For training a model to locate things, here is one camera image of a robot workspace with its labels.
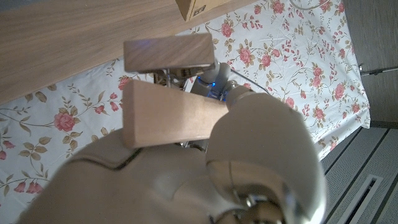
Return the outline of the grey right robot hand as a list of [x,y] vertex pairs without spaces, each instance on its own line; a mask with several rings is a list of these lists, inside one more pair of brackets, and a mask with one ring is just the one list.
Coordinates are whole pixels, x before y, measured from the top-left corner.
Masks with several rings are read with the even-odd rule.
[[238,85],[224,101],[138,80],[123,127],[66,162],[20,223],[321,223],[326,183],[297,111]]

